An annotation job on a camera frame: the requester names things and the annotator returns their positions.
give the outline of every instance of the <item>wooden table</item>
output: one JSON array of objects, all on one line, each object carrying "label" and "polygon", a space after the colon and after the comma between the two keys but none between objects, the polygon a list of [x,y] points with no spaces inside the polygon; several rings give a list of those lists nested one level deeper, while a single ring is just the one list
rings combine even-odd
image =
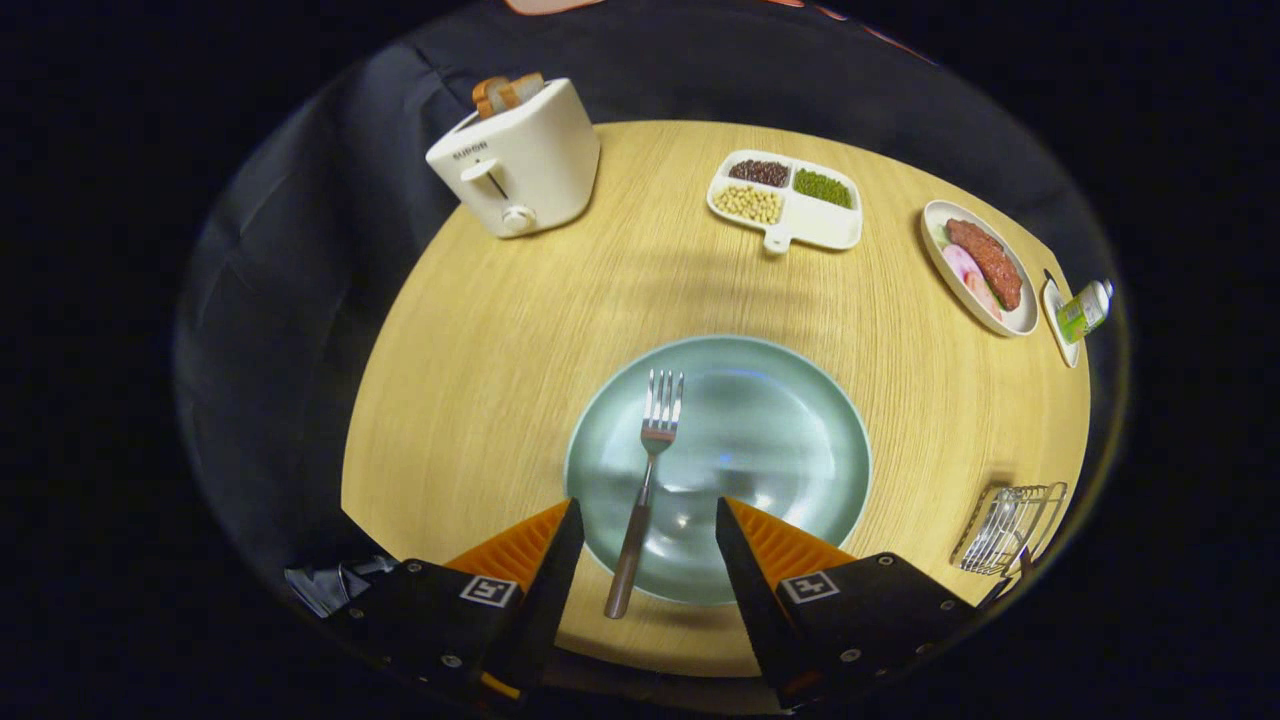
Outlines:
[{"label": "wooden table", "polygon": [[[500,241],[460,208],[431,241],[365,369],[343,510],[392,555],[444,562],[563,498],[575,423],[620,368],[680,338],[748,334],[817,363],[863,415],[872,492],[844,550],[896,552],[980,600],[992,578],[952,568],[951,551],[992,479],[1074,492],[1088,359],[1069,369],[1043,318],[1025,338],[983,328],[925,255],[919,213],[943,199],[980,215],[1037,295],[1044,268],[1062,281],[1053,254],[968,192],[856,147],[703,122],[598,132],[595,191],[573,223]],[[769,258],[758,231],[716,218],[707,183],[741,147],[852,178],[861,242]],[[736,606],[636,593],[626,618],[608,620],[609,579],[584,551],[557,644],[664,673],[759,674]]]}]

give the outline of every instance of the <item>wire basket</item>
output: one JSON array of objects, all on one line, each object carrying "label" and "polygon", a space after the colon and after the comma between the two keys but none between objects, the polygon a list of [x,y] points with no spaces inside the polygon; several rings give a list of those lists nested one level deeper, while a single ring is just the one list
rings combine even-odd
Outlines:
[{"label": "wire basket", "polygon": [[951,564],[969,573],[1007,578],[1014,561],[1021,557],[1019,571],[1025,570],[1044,543],[1065,498],[1066,483],[988,487],[951,553]]}]

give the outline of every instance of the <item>black cloth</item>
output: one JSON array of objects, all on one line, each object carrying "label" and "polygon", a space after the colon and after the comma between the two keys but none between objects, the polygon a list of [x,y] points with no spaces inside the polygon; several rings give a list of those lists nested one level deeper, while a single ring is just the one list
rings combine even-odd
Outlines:
[{"label": "black cloth", "polygon": [[[774,61],[740,72],[751,53]],[[340,510],[342,459],[378,331],[458,204],[424,154],[471,110],[476,82],[532,70],[571,78],[596,123],[746,123],[895,158],[1023,224],[1073,287],[1111,278],[1120,329],[1089,340],[1083,477],[1098,468],[1125,370],[1114,340],[1125,284],[1070,178],[982,92],[815,12],[620,0],[530,18],[480,3],[392,42],[300,108],[232,179],[193,252],[175,334],[183,439],[215,514],[278,596],[289,597],[284,568],[380,552]]]},{"label": "black cloth", "polygon": [[367,562],[351,568],[342,562],[333,568],[285,568],[284,580],[316,618],[328,618],[352,598],[360,597],[381,575],[394,570],[396,565],[390,557],[375,555]]}]

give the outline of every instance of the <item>red beans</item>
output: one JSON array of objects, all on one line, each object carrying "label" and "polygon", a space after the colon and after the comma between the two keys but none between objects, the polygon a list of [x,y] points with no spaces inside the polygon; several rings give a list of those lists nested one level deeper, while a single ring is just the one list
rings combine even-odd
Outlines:
[{"label": "red beans", "polygon": [[728,177],[782,187],[787,184],[787,167],[768,160],[742,160],[730,169]]}]

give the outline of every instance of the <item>fork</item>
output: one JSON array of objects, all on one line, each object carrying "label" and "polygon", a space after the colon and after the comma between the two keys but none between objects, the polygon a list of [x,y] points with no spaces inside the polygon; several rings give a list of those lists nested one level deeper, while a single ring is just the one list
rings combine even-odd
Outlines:
[{"label": "fork", "polygon": [[640,551],[644,536],[649,532],[649,479],[653,465],[662,451],[676,442],[676,428],[680,427],[680,402],[685,396],[685,374],[676,379],[671,370],[649,370],[649,391],[644,397],[644,420],[640,423],[640,445],[649,454],[649,466],[644,471],[644,484],[635,506],[631,507],[631,520],[627,521],[627,534],[622,539],[622,553],[609,585],[609,598],[604,603],[604,615],[617,620],[627,611],[631,588],[636,579],[636,566],[640,564]]}]

